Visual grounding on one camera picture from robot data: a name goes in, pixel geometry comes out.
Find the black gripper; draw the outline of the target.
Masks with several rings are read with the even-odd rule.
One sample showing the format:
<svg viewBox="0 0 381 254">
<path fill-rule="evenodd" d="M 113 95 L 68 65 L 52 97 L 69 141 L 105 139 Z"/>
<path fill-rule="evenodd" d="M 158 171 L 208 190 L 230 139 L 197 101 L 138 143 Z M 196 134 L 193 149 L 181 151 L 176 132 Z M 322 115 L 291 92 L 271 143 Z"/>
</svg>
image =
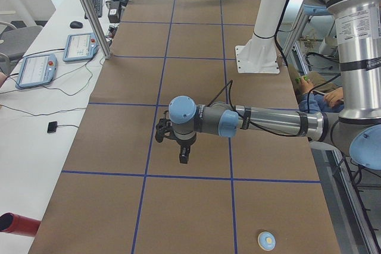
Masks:
<svg viewBox="0 0 381 254">
<path fill-rule="evenodd" d="M 187 164 L 189 160 L 189 153 L 191 146 L 196 142 L 196 137 L 192 137 L 190 139 L 176 139 L 176 142 L 180 146 L 180 152 L 179 152 L 179 162 L 183 164 Z"/>
</svg>

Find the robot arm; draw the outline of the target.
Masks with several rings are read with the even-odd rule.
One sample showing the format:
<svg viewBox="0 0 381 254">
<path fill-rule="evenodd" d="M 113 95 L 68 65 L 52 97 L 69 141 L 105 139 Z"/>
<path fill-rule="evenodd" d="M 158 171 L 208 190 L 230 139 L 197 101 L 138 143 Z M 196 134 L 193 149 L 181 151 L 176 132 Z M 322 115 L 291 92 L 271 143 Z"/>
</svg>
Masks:
<svg viewBox="0 0 381 254">
<path fill-rule="evenodd" d="M 187 96 L 169 104 L 157 132 L 180 145 L 185 164 L 198 133 L 233 137 L 239 129 L 326 142 L 356 163 L 380 168 L 380 0 L 307 0 L 335 19 L 342 87 L 316 95 L 317 85 L 294 79 L 299 109 L 271 111 L 215 101 L 198 105 Z"/>
</svg>

